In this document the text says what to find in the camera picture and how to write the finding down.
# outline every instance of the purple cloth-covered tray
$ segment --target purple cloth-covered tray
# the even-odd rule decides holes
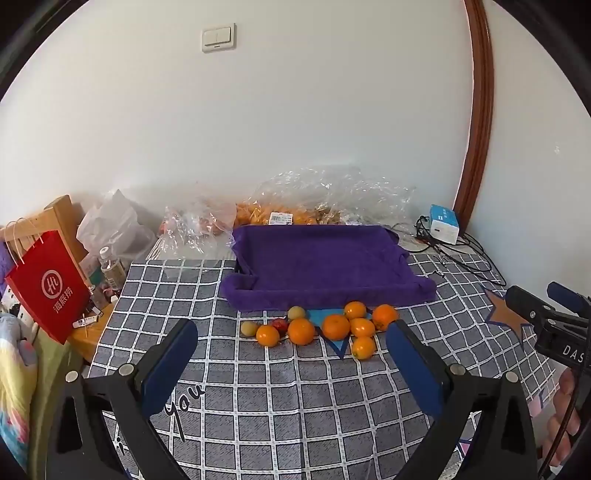
[[[233,234],[242,272],[225,277],[220,290],[242,312],[435,299],[435,282],[413,274],[396,234],[380,226],[248,225]]]

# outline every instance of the black cord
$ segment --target black cord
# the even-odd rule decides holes
[[[577,401],[577,397],[579,396],[579,385],[580,385],[581,376],[583,375],[583,371],[585,370],[587,364],[589,363],[590,351],[591,351],[591,326],[588,326],[587,327],[587,339],[585,342],[585,355],[584,355],[583,363],[581,364],[581,367],[576,372],[576,378],[574,379],[573,394],[570,397],[569,406],[566,407],[566,412],[564,413],[564,418],[562,419],[562,422],[560,423],[560,427],[558,428],[558,433],[556,435],[556,438],[552,442],[552,445],[550,446],[550,450],[548,450],[548,454],[544,458],[544,462],[542,463],[542,466],[540,467],[540,470],[538,471],[538,479],[544,478],[546,470],[548,469],[548,467],[550,466],[550,462],[552,461],[552,457],[556,453],[556,450],[558,450],[558,446],[560,445],[560,441],[562,440],[564,432],[566,432],[566,427],[569,424],[569,420],[570,420],[570,418],[573,414],[573,411],[574,411],[574,404]]]
[[[459,250],[454,249],[453,245],[447,244],[445,242],[442,242],[441,240],[437,240],[436,238],[433,238],[431,236],[431,233],[429,232],[428,227],[425,226],[425,222],[429,222],[429,217],[421,215],[419,217],[419,219],[417,220],[417,223],[415,224],[415,228],[417,230],[417,239],[425,242],[427,244],[427,246],[424,249],[419,250],[418,252],[411,252],[411,253],[413,253],[413,254],[421,253],[421,252],[427,251],[429,248],[432,248],[439,254],[439,256],[440,256],[439,263],[442,266],[445,266],[445,264],[441,260],[441,257],[446,257],[449,260],[451,260],[452,262],[454,262],[458,267],[462,268],[467,273],[471,273],[479,280],[490,282],[493,285],[496,285],[498,287],[506,287],[507,286],[507,281],[505,280],[503,275],[499,272],[499,269],[496,267],[495,263],[488,256],[488,254],[485,252],[484,247],[480,244],[480,242],[478,240],[476,240],[472,235],[465,233],[464,238],[463,239],[460,238],[456,245],[463,245],[466,247],[470,247],[477,254],[479,254],[481,257],[486,259],[486,262],[488,263],[488,267],[485,269],[473,267],[472,265],[469,265],[469,264],[463,262],[462,260],[458,260],[457,258],[448,254],[443,249],[444,247],[445,247],[445,249],[451,250],[452,252],[457,253],[459,255],[466,254],[466,253],[460,252]],[[491,273],[493,276],[493,279],[491,280],[490,278],[487,278],[484,275],[486,273]],[[495,273],[500,276],[501,281],[494,280]]]

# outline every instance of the white wall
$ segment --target white wall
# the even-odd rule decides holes
[[[227,22],[238,48],[202,53]],[[116,187],[161,216],[177,183],[241,196],[321,163],[451,206],[471,97],[462,0],[92,0],[0,103],[0,222]]]
[[[495,56],[491,147],[472,233],[510,284],[591,294],[591,118],[558,65],[487,0]]]

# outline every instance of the checkered tablecloth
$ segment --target checkered tablecloth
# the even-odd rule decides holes
[[[462,259],[483,267],[478,255]],[[514,371],[531,403],[555,390],[553,368],[507,328],[484,324],[490,282],[461,273],[436,255],[411,255],[417,275],[438,285],[437,300],[401,308],[403,321],[449,364],[475,375]],[[341,360],[317,338],[294,347],[285,340],[262,348],[239,335],[239,321],[264,323],[285,312],[240,313],[219,295],[235,261],[152,260],[134,264],[100,339],[89,375],[108,375],[145,351],[182,317],[200,340],[165,410],[152,424],[189,478],[200,480],[366,480],[393,478],[426,434],[430,419],[417,407],[389,356],[383,333],[378,353]],[[462,460],[478,414],[468,421],[450,465]],[[105,421],[123,465],[141,478],[113,415]]]

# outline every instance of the blue and white box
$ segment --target blue and white box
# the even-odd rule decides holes
[[[453,210],[440,205],[431,205],[431,228],[429,232],[433,238],[444,243],[455,245],[460,234],[460,226],[457,223]]]

